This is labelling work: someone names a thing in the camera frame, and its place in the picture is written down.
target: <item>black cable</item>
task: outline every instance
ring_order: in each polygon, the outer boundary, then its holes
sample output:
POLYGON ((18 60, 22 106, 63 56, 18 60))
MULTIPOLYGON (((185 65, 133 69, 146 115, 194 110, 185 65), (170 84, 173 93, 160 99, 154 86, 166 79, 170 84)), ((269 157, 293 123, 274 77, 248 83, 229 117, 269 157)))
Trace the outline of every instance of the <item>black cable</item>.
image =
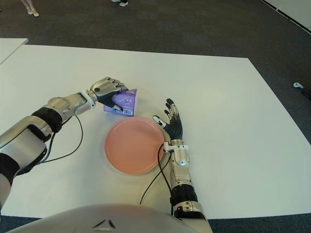
POLYGON ((62 124, 62 126, 65 125, 71 118, 72 118, 72 117, 69 117, 66 121, 64 121, 64 123, 62 124))
MULTIPOLYGON (((166 164, 164 165, 163 169, 165 169, 166 165, 169 163, 170 159, 171 159, 172 153, 170 152, 170 156, 169 159, 167 160, 166 164)), ((146 188, 144 194, 142 195, 139 204, 141 205, 142 200, 145 196, 145 194, 147 193, 148 189, 150 188, 150 186, 153 184, 153 182, 156 180, 156 178, 161 174, 161 171, 159 171, 159 173, 154 177, 154 179, 151 181, 151 183, 148 185, 148 187, 146 188)))
POLYGON ((69 154, 66 154, 66 155, 64 155, 64 156, 62 156, 62 157, 59 157, 59 158, 56 158, 56 159, 51 159, 51 160, 48 160, 48 161, 44 161, 44 162, 42 162, 42 163, 47 163, 47 162, 51 162, 51 161, 55 161, 55 160, 58 160, 58 159, 65 158, 65 157, 67 157, 67 156, 69 156, 69 155, 75 153, 75 152, 78 150, 78 148, 80 147, 80 145, 81 145, 81 143, 82 143, 82 140, 83 140, 83 128, 82 128, 82 124, 81 124, 80 119, 79 119, 77 116, 75 116, 75 117, 78 119, 79 124, 80 124, 80 127, 81 127, 81 140, 80 140, 80 143, 79 143, 79 145, 77 146, 77 148, 76 148, 73 152, 71 152, 71 153, 69 153, 69 154))
MULTIPOLYGON (((164 174, 164 172, 163 172, 163 169, 162 169, 162 167, 161 167, 161 164, 160 164, 159 155, 160 155, 160 150, 162 149, 162 147, 163 147, 163 144, 161 145, 161 147, 159 148, 159 151, 157 152, 157 164, 159 165, 159 168, 160 168, 160 170, 161 170, 161 173, 162 173, 162 175, 163 175, 163 178, 165 179, 165 182, 166 182, 166 184, 167 184, 167 187, 169 188, 170 195, 171 195, 171 198, 172 198, 172 190, 171 190, 170 184, 169 184, 169 182, 167 181, 166 176, 165 176, 165 174, 164 174)), ((173 215, 173 204, 171 205, 171 215, 173 215)))

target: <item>black band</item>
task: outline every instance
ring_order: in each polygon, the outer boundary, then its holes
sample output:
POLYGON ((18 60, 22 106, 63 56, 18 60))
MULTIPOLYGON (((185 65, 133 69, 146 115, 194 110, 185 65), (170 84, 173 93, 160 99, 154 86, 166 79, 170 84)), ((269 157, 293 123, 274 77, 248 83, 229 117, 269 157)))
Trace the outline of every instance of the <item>black band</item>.
POLYGON ((19 169, 20 167, 14 159, 7 154, 0 153, 0 173, 8 179, 11 186, 19 169))
POLYGON ((172 189, 171 204, 176 206, 183 201, 198 201, 194 188, 189 184, 181 184, 172 189))
POLYGON ((33 116, 39 117, 51 127, 54 133, 57 133, 62 128, 62 117, 53 110, 52 108, 40 108, 38 111, 35 111, 33 116))

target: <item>person's leg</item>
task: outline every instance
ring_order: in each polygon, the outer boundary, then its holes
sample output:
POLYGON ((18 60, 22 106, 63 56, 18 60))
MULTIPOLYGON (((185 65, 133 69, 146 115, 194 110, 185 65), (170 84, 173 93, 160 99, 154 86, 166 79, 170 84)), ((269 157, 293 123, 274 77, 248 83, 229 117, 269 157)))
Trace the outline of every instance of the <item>person's leg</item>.
POLYGON ((26 0, 28 5, 31 8, 31 11, 33 12, 34 16, 38 17, 39 13, 37 12, 37 10, 35 9, 34 5, 33 5, 33 1, 32 0, 26 0))
POLYGON ((21 1, 21 2, 24 4, 24 6, 26 7, 26 10, 27 10, 28 14, 29 14, 29 15, 32 15, 33 12, 31 11, 30 6, 29 6, 28 3, 26 2, 26 0, 20 0, 20 1, 21 1))

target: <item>black strap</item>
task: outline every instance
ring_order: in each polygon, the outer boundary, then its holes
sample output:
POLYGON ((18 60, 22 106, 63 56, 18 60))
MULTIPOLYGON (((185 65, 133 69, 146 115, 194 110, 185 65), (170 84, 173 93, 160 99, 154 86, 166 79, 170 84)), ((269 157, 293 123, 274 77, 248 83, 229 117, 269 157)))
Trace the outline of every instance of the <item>black strap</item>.
POLYGON ((20 167, 14 159, 7 154, 0 153, 0 173, 8 179, 11 186, 19 169, 20 167))

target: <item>black fingertip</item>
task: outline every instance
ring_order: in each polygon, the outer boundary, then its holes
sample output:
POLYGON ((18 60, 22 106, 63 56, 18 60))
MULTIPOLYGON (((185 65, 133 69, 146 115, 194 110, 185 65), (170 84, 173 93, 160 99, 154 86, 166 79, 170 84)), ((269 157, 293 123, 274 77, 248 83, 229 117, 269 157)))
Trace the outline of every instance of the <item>black fingertip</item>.
POLYGON ((170 98, 168 98, 166 101, 167 101, 167 103, 169 103, 169 104, 173 104, 173 103, 174 103, 173 100, 171 100, 170 98))

